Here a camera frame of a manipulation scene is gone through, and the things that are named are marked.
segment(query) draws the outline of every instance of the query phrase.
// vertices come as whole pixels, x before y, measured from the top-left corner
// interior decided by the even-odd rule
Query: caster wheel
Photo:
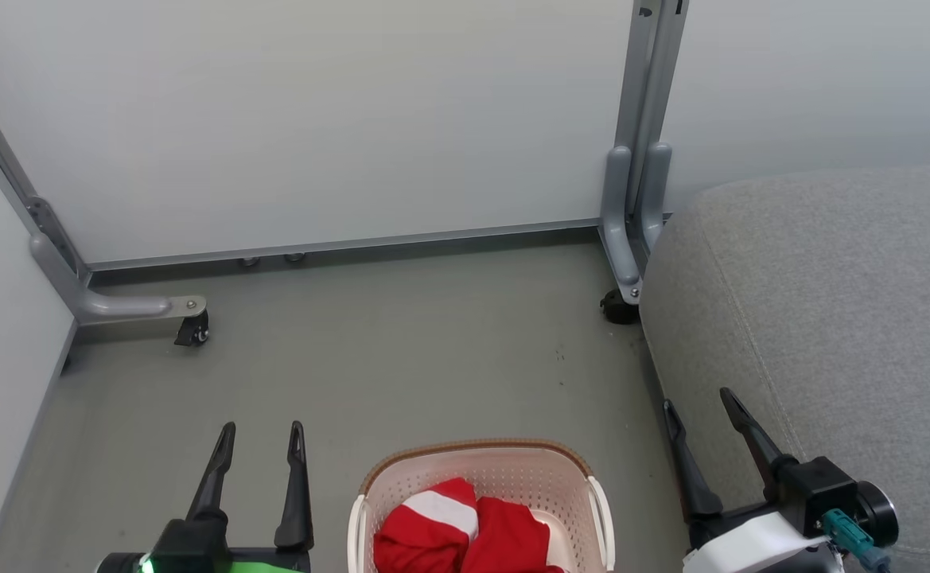
[[[638,307],[625,303],[624,297],[621,297],[621,291],[617,289],[606,293],[606,296],[599,301],[599,308],[602,309],[606,320],[613,324],[633,324],[640,318]]]
[[[210,338],[210,315],[207,311],[181,320],[174,344],[180,347],[200,347]]]

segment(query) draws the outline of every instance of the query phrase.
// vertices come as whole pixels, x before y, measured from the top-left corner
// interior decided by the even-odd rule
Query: gray sofa
[[[658,240],[640,314],[727,508],[762,500],[724,385],[786,452],[885,490],[901,522],[893,573],[930,572],[930,167],[701,193]]]

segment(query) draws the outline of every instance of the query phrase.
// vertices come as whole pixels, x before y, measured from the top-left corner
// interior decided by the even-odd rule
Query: red cloth
[[[482,497],[478,509],[479,536],[461,573],[563,573],[546,565],[549,526],[531,517],[525,505]]]
[[[444,481],[387,516],[373,537],[373,562],[379,573],[458,573],[476,530],[475,489]]]

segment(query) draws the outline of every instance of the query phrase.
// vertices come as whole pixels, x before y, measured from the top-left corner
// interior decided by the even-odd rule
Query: laundry basket
[[[387,515],[451,478],[468,480],[478,497],[527,505],[549,526],[549,565],[569,573],[613,570],[613,518],[585,460],[555,442],[490,439],[405,450],[377,464],[348,518],[348,573],[377,573],[373,536]]]

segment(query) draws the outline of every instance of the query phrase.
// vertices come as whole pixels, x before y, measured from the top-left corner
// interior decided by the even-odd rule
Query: teal connector
[[[865,571],[888,573],[889,555],[876,548],[875,540],[850,516],[839,510],[831,510],[822,517],[822,528],[833,544],[854,554]]]

